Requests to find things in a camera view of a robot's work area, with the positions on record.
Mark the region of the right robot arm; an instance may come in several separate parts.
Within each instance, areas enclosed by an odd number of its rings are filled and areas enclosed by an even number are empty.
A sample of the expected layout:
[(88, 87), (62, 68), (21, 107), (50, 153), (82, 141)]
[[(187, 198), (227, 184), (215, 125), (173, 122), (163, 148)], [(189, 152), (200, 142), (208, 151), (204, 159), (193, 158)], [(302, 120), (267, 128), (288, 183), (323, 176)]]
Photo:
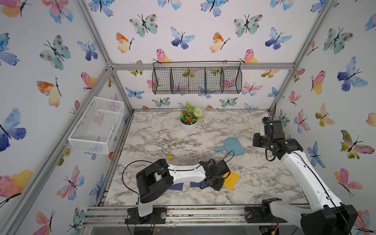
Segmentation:
[(258, 211), (245, 209), (245, 219), (252, 223), (286, 221), (301, 229), (305, 235), (350, 235), (358, 217), (352, 205), (345, 205), (308, 161), (295, 139), (285, 138), (283, 125), (274, 119), (276, 106), (262, 119), (260, 133), (253, 136), (253, 146), (271, 152), (273, 160), (280, 160), (292, 173), (305, 194), (309, 209), (286, 203), (280, 198), (264, 199)]

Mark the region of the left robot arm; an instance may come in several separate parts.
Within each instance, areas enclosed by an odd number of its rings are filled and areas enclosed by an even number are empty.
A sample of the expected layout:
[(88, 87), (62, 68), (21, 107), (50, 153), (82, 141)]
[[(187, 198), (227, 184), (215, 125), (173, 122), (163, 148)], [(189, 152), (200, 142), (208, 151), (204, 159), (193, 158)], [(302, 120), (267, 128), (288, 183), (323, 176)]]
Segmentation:
[[(149, 165), (136, 174), (137, 190), (128, 187), (124, 181), (125, 171), (134, 163), (149, 163)], [(184, 183), (197, 183), (201, 186), (205, 184), (216, 191), (220, 191), (225, 184), (225, 180), (231, 176), (225, 159), (216, 161), (200, 161), (194, 165), (173, 165), (165, 159), (155, 162), (147, 160), (136, 160), (129, 163), (122, 171), (121, 180), (123, 185), (138, 196), (138, 201), (134, 208), (128, 210), (126, 224), (132, 219), (133, 224), (144, 224), (151, 222), (155, 224), (154, 201), (162, 196), (172, 186)]]

